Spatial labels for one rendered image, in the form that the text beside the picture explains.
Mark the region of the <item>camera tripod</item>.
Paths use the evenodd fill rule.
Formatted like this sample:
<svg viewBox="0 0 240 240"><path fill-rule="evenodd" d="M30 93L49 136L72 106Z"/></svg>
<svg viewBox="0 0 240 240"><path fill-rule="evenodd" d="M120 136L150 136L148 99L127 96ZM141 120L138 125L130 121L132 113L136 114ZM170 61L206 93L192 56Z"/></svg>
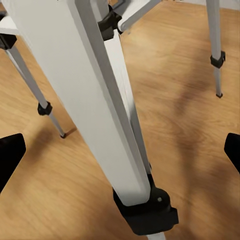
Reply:
<svg viewBox="0 0 240 240"><path fill-rule="evenodd" d="M113 187L122 216L139 236L166 240L179 224L168 193L155 186L121 46L120 34L162 0L0 0L4 49L48 115L51 103L15 46L22 36ZM222 98L220 0L206 0L216 96Z"/></svg>

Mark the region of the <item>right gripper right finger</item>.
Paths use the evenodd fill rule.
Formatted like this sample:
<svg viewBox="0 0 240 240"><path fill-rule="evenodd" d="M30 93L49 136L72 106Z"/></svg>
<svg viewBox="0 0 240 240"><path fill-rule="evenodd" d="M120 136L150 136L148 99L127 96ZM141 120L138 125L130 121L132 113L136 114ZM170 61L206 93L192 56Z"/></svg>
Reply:
<svg viewBox="0 0 240 240"><path fill-rule="evenodd" d="M240 135L229 133L227 135L224 151L240 173Z"/></svg>

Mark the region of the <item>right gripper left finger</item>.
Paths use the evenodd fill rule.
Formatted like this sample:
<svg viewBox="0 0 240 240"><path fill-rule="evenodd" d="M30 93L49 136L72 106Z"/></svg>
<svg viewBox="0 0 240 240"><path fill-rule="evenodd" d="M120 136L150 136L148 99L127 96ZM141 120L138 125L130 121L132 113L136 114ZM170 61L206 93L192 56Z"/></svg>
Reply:
<svg viewBox="0 0 240 240"><path fill-rule="evenodd" d="M0 138L0 193L26 153L22 133Z"/></svg>

